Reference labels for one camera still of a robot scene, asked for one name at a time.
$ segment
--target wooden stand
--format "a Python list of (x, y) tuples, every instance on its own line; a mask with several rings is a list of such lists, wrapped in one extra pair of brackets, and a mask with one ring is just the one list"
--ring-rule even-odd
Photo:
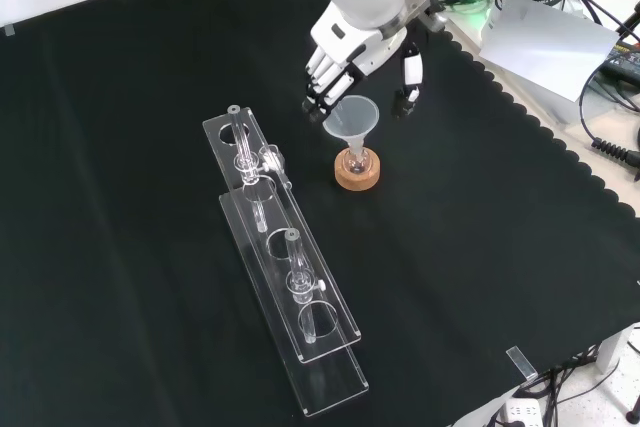
[(378, 179), (380, 178), (380, 159), (378, 158), (378, 155), (373, 150), (367, 149), (369, 156), (371, 157), (371, 168), (368, 172), (354, 174), (344, 168), (344, 156), (348, 151), (349, 149), (344, 149), (340, 152), (333, 163), (338, 183), (345, 189), (352, 190), (354, 192), (367, 190), (376, 185), (376, 182), (378, 182)]

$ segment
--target electrical outlet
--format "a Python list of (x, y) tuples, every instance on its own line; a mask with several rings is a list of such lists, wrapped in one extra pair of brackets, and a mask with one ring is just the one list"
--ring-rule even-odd
[(540, 404), (536, 399), (509, 399), (502, 407), (502, 421), (523, 422), (525, 427), (543, 427)]

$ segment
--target rack hole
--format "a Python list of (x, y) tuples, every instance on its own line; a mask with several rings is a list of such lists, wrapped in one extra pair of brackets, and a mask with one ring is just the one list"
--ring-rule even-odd
[(269, 254), (279, 260), (286, 260), (289, 258), (287, 241), (284, 237), (287, 230), (288, 229), (274, 230), (267, 239), (267, 250), (269, 251)]
[[(249, 137), (249, 127), (247, 124), (242, 124), (244, 127), (244, 133)], [(233, 129), (231, 128), (231, 124), (225, 124), (220, 128), (220, 132), (218, 132), (218, 137), (220, 137), (220, 141), (224, 142), (227, 145), (236, 145), (236, 139), (233, 138)]]
[(275, 181), (266, 175), (259, 176), (258, 182), (255, 184), (242, 186), (242, 193), (250, 202), (266, 202), (267, 200), (271, 200), (275, 191)]
[(298, 315), (298, 327), (302, 330), (302, 316), (311, 312), (313, 317), (314, 337), (316, 339), (326, 337), (338, 326), (338, 313), (333, 305), (324, 300), (313, 300), (300, 309)]

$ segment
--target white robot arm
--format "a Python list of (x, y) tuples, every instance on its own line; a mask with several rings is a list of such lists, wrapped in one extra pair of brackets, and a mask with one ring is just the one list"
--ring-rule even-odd
[[(430, 0), (331, 0), (311, 29), (317, 48), (307, 64), (304, 110), (323, 121), (360, 79), (369, 76), (403, 47), (405, 83), (397, 94), (398, 114), (411, 112), (422, 84), (417, 47), (404, 45), (406, 25), (428, 10)], [(441, 27), (436, 11), (434, 25)]]

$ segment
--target clear acrylic stand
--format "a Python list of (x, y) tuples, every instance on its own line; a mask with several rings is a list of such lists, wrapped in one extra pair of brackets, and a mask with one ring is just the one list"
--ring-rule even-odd
[(220, 203), (302, 411), (366, 392), (350, 347), (360, 330), (293, 198), (283, 156), (248, 108), (231, 106), (203, 126), (229, 187)]

